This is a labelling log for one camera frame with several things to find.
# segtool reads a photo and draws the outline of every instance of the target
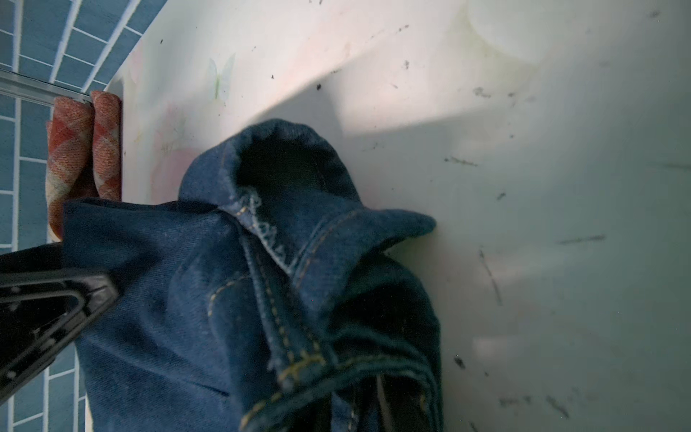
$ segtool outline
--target denim fabric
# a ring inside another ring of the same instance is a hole
[[[77,340],[95,430],[441,431],[439,324],[382,253],[434,226],[364,207],[282,120],[199,156],[176,202],[68,202],[64,265],[123,294]]]

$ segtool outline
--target plaid fabric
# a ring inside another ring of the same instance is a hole
[[[48,122],[46,202],[54,240],[62,240],[62,206],[86,196],[120,201],[120,99],[92,91],[91,104],[56,97]]]

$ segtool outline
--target white grout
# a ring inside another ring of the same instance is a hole
[[[79,432],[79,357],[77,357],[77,348],[75,347],[75,379],[74,379],[74,404],[73,414],[74,421],[72,421],[72,432]]]
[[[26,156],[19,156],[19,160],[23,160],[25,162],[36,162],[39,164],[44,164],[47,161],[45,159],[39,159],[39,158],[28,158]]]
[[[69,375],[74,371],[75,371],[75,369],[68,369],[68,370],[64,370],[62,372],[54,373],[52,375],[49,375],[48,379],[55,379],[55,378],[64,377],[65,375]]]
[[[77,21],[77,15],[79,14],[79,8],[82,6],[82,0],[74,0],[70,6],[70,12],[67,14],[67,22],[65,23],[65,28],[62,29],[62,37],[60,38],[60,44],[57,46],[57,52],[55,53],[55,61],[53,62],[53,70],[50,72],[50,78],[48,82],[55,82],[57,77],[57,71],[60,69],[62,64],[62,56],[65,54],[67,49],[67,43],[70,41],[70,34],[72,33],[72,27]]]
[[[59,81],[59,80],[56,79],[55,82],[57,82],[58,84],[63,84],[63,85],[65,85],[65,86],[70,86],[70,87],[78,88],[80,91],[82,90],[81,87],[76,86],[76,85],[74,85],[74,84],[70,84],[70,83],[65,82],[65,81]]]
[[[115,45],[115,42],[117,42],[117,38],[120,37],[120,33],[122,33],[122,30],[125,28],[125,25],[132,17],[134,11],[137,10],[139,2],[140,0],[130,0],[130,2],[127,4],[125,11],[122,13],[120,20],[117,22],[117,25],[115,26],[115,30],[113,30],[111,38],[108,39],[108,43],[105,47],[103,47],[103,51],[101,51],[101,55],[98,57],[96,65],[93,67],[93,69],[91,69],[91,73],[86,79],[86,83],[82,86],[82,92],[85,92],[86,89],[88,89],[88,87],[91,85],[91,82],[96,77],[98,70],[101,68],[101,66],[103,66],[103,63],[106,61],[106,58],[108,57],[108,54],[111,53],[111,50]]]
[[[19,152],[21,151],[21,99],[15,98],[15,154],[12,170],[12,252],[19,249]]]
[[[132,33],[134,33],[135,35],[137,35],[137,36],[139,36],[139,37],[144,36],[142,33],[139,33],[138,31],[136,31],[136,30],[133,29],[132,27],[125,26],[125,29],[126,29],[126,30],[130,30]]]
[[[7,400],[7,432],[15,432],[15,397]]]
[[[15,35],[12,38],[12,72],[14,73],[19,72],[19,49],[21,48],[21,22],[23,15],[24,0],[15,0]]]
[[[53,65],[50,64],[50,63],[42,62],[41,60],[36,60],[35,58],[29,57],[29,56],[24,55],[24,54],[20,54],[19,56],[22,57],[22,58],[24,58],[24,59],[31,60],[32,62],[37,62],[37,63],[40,63],[40,64],[45,64],[46,66],[50,66],[51,68],[53,67]]]
[[[78,62],[81,62],[81,63],[86,63],[86,64],[88,64],[89,66],[94,66],[93,63],[89,63],[88,61],[82,60],[82,59],[80,59],[80,58],[78,58],[78,57],[75,57],[75,56],[73,56],[73,55],[65,54],[65,57],[69,57],[69,58],[71,58],[71,59],[73,59],[73,60],[77,60]]]
[[[91,39],[96,39],[96,40],[99,41],[99,42],[103,42],[104,44],[107,44],[107,43],[108,43],[107,41],[104,41],[103,39],[101,39],[101,38],[98,37],[98,36],[94,36],[94,35],[92,35],[91,33],[85,32],[85,31],[82,30],[81,28],[72,27],[72,30],[74,30],[75,32],[78,32],[78,33],[82,33],[83,35],[89,36]]]
[[[50,385],[50,365],[44,369],[44,418],[42,432],[48,432],[48,386]]]
[[[43,417],[43,413],[34,414],[34,415],[32,415],[31,417],[27,417],[27,418],[21,419],[21,420],[19,420],[18,422],[15,422],[15,423],[13,424],[13,426],[19,426],[20,424],[28,423],[28,422],[30,422],[31,420],[36,420],[37,418],[40,418],[40,417]]]

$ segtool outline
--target stain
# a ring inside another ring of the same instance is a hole
[[[475,96],[479,96],[479,97],[486,97],[486,98],[492,97],[492,95],[490,95],[489,93],[485,93],[484,88],[482,88],[482,87],[475,87],[473,89],[473,94]]]
[[[666,169],[680,169],[681,171],[691,171],[691,164],[661,164]]]
[[[471,167],[479,167],[479,165],[474,163],[474,162],[471,162],[471,161],[465,160],[465,159],[454,158],[453,156],[451,156],[450,158],[444,158],[444,162],[453,162],[455,164],[470,165]]]
[[[499,406],[506,408],[510,405],[520,405],[520,400],[517,397],[500,397]]]
[[[465,370],[466,364],[463,362],[463,360],[461,359],[461,357],[456,356],[456,357],[453,358],[453,361],[456,362],[456,364],[458,365],[459,368]]]
[[[557,244],[558,245],[574,245],[576,243],[584,243],[586,241],[603,241],[606,238],[607,238],[606,235],[599,234],[597,236],[590,236],[590,237],[570,238],[569,240],[562,240],[560,242],[557,242]]]
[[[559,412],[564,418],[569,418],[569,411],[566,411],[563,405],[559,404],[556,399],[552,396],[545,396],[547,403],[554,408],[555,411]]]
[[[489,266],[487,265],[487,260],[484,257],[484,252],[482,251],[482,249],[480,249],[478,255],[480,256],[480,262],[482,263],[482,266],[487,271],[487,276],[489,276],[490,280],[492,280],[492,288],[494,289],[494,295],[497,297],[497,305],[502,306],[502,293],[501,291],[499,291],[499,285],[497,285],[497,281],[494,280],[492,271],[489,269]]]

